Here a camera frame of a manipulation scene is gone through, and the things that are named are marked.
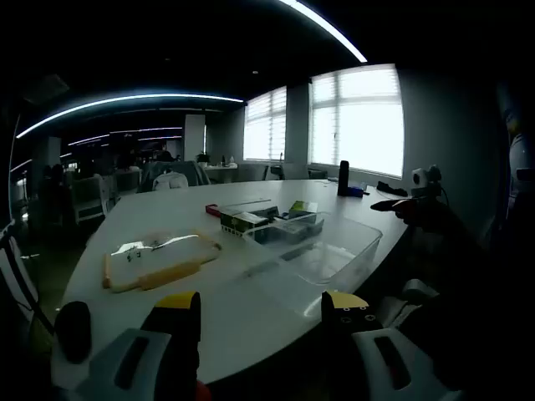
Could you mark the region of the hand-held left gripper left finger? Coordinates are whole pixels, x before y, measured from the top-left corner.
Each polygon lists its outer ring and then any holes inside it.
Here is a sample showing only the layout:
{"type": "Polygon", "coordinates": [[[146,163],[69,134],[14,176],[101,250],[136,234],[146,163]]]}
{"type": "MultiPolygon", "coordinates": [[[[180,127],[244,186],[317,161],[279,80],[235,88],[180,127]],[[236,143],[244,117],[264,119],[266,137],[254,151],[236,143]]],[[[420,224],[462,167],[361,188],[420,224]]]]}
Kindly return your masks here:
{"type": "Polygon", "coordinates": [[[123,331],[89,363],[83,400],[195,400],[201,296],[159,300],[139,328],[123,331]]]}

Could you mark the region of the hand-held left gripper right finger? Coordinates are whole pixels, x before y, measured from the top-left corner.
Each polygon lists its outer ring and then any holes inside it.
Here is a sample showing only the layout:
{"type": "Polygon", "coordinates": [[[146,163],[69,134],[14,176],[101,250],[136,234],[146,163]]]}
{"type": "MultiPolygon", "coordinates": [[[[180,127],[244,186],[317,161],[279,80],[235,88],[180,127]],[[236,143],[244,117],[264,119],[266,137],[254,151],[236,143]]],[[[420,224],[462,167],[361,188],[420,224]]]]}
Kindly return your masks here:
{"type": "Polygon", "coordinates": [[[323,366],[331,400],[458,400],[431,358],[369,304],[346,292],[321,296],[323,366]]]}

